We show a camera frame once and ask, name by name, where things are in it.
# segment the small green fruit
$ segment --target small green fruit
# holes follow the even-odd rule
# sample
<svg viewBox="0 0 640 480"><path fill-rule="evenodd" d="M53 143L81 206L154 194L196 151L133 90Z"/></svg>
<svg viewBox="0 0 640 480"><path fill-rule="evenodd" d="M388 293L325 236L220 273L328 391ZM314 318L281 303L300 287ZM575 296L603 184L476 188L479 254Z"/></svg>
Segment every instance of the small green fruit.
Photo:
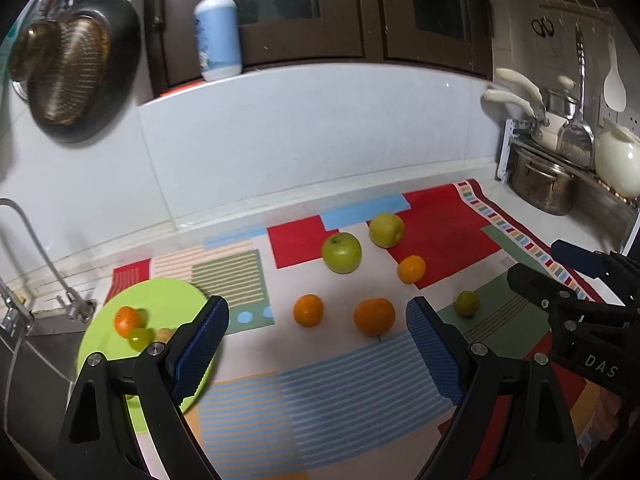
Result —
<svg viewBox="0 0 640 480"><path fill-rule="evenodd" d="M478 298L478 295L472 290L460 292L456 298L456 303L453 304L453 310L455 310L459 316L463 317L473 317L473 314L475 314L479 308L480 298Z"/></svg>
<svg viewBox="0 0 640 480"><path fill-rule="evenodd" d="M322 244L324 264L338 274L349 274L362 261L362 247L358 239L350 233L336 233Z"/></svg>
<svg viewBox="0 0 640 480"><path fill-rule="evenodd" d="M142 352L147 346L151 344L152 332L148 328L137 327L129 332L127 337L129 340L129 346L136 352Z"/></svg>
<svg viewBox="0 0 640 480"><path fill-rule="evenodd" d="M381 213L369 224L369 238L378 247L395 247L404 235L404 222L398 215Z"/></svg>

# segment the scissors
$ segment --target scissors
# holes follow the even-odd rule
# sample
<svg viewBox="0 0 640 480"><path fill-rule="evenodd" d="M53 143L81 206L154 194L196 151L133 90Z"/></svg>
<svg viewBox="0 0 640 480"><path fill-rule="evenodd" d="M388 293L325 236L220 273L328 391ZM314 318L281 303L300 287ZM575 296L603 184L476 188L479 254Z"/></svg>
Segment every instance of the scissors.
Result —
<svg viewBox="0 0 640 480"><path fill-rule="evenodd" d="M531 28L540 38L552 38L556 33L553 22L546 16L539 20L531 20Z"/></svg>

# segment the electrical outlet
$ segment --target electrical outlet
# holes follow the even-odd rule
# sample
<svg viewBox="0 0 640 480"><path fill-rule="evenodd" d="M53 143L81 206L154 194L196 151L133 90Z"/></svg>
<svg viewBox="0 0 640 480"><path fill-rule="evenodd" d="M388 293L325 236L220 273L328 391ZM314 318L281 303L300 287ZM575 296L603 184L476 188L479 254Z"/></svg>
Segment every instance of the electrical outlet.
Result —
<svg viewBox="0 0 640 480"><path fill-rule="evenodd" d="M609 105L604 101L604 94L600 94L600 113L598 115L598 124L600 126L604 126L604 119L617 123L618 112L613 108L609 108Z"/></svg>
<svg viewBox="0 0 640 480"><path fill-rule="evenodd" d="M624 112L620 112L618 115L619 123L629 128L636 135L640 135L640 114L629 107L625 108Z"/></svg>

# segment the green apple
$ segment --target green apple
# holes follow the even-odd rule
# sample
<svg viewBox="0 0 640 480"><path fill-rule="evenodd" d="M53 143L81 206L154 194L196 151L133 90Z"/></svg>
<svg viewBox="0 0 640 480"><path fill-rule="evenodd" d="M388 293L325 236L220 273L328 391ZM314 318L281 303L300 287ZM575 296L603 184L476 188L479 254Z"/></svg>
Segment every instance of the green apple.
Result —
<svg viewBox="0 0 640 480"><path fill-rule="evenodd" d="M404 222L398 215L381 213L369 224L369 238L378 247L395 247L404 235Z"/></svg>
<svg viewBox="0 0 640 480"><path fill-rule="evenodd" d="M472 290L460 292L456 298L456 303L453 304L453 310L462 317L473 317L479 308L480 298Z"/></svg>
<svg viewBox="0 0 640 480"><path fill-rule="evenodd" d="M362 247L350 233L336 233L322 244L322 259L329 269L338 274L349 274L362 261Z"/></svg>

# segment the blue label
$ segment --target blue label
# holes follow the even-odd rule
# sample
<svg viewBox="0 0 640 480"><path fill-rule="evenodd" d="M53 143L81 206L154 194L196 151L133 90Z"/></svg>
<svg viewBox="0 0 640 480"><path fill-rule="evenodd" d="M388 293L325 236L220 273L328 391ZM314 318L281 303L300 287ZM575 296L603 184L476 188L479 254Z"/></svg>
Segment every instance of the blue label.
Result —
<svg viewBox="0 0 640 480"><path fill-rule="evenodd" d="M238 16L234 7L216 7L196 17L200 70L242 63Z"/></svg>

